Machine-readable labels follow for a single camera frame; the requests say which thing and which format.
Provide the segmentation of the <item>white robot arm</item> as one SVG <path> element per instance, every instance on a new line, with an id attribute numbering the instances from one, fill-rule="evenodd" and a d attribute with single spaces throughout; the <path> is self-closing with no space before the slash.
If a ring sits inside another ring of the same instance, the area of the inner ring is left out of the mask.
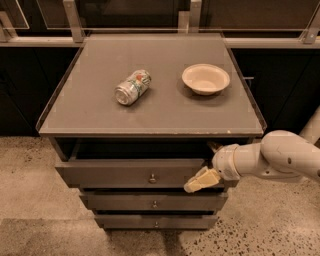
<path id="1" fill-rule="evenodd" d="M 184 185 L 187 193 L 208 188 L 224 181 L 239 181 L 241 177 L 282 182 L 299 182 L 304 178 L 320 182 L 320 107 L 299 135 L 276 130 L 267 133 L 260 142 L 221 146 L 209 142 L 214 153 L 212 167 L 202 167 Z"/>

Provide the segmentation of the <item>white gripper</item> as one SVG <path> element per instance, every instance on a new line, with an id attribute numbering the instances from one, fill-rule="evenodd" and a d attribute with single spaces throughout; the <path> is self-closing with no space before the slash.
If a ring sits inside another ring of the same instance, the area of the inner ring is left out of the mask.
<path id="1" fill-rule="evenodd" d="M 201 168 L 195 176 L 191 177 L 184 185 L 187 193 L 193 193 L 203 188 L 217 185 L 221 177 L 226 181 L 238 181 L 240 174 L 235 167 L 234 153 L 238 144 L 223 146 L 220 143 L 209 141 L 208 147 L 213 151 L 213 168 Z"/>

